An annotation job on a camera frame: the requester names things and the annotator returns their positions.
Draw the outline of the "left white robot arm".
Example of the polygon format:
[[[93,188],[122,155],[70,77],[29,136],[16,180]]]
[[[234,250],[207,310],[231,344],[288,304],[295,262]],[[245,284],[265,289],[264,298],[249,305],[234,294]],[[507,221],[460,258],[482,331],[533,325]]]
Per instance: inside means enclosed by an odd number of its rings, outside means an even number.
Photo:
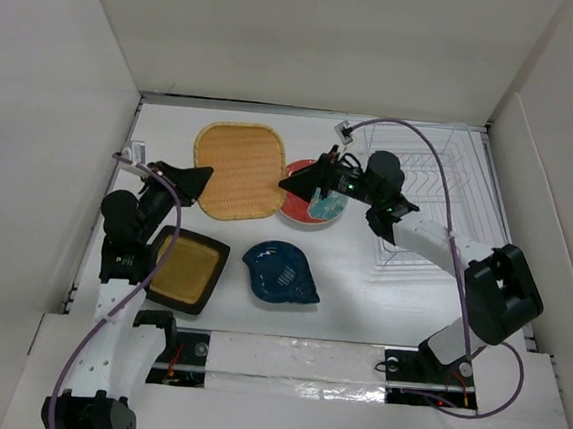
[[[213,171],[114,157],[139,173],[144,185],[139,194],[115,190],[102,199],[104,238],[93,321],[44,400],[45,429],[136,429],[134,395],[153,363],[171,358],[178,347],[173,314],[142,306],[151,280],[177,243],[159,252],[150,240],[169,212],[197,202]]]

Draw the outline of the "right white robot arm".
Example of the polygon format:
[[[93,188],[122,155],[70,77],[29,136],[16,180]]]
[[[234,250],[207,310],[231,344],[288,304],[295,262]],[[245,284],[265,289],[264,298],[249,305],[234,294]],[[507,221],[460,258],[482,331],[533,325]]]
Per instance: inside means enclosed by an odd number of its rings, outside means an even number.
[[[393,153],[377,151],[364,167],[331,149],[295,170],[279,187],[303,201],[331,192],[365,203],[366,220],[377,237],[409,250],[454,276],[459,318],[418,346],[418,374],[437,381],[452,366],[484,347],[495,346],[535,320],[544,303],[523,251],[514,244],[492,247],[458,236],[406,199],[405,175]]]

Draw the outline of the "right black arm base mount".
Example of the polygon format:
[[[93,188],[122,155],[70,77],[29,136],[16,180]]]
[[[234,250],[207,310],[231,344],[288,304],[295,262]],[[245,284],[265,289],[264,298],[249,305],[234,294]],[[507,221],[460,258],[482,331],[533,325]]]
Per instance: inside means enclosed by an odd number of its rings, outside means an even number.
[[[387,404],[473,410],[478,407],[472,362],[463,356],[441,365],[426,343],[387,347],[374,370],[385,377]]]

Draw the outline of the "orange woven bamboo plate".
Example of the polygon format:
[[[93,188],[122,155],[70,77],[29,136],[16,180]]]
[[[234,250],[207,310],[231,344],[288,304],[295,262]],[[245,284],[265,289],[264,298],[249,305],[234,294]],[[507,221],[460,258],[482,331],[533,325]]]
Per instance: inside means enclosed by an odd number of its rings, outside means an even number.
[[[194,165],[213,170],[198,199],[217,221],[265,219],[284,203],[286,174],[281,136],[264,124],[215,122],[196,136]]]

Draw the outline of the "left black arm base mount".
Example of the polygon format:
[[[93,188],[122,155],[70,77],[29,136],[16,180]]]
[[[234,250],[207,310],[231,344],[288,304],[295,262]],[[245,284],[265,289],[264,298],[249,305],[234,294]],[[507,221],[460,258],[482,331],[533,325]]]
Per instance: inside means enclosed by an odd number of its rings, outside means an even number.
[[[172,311],[138,311],[134,327],[154,326],[165,332],[161,353],[148,372],[147,383],[165,386],[203,388],[206,360],[210,349],[210,331],[177,326]]]

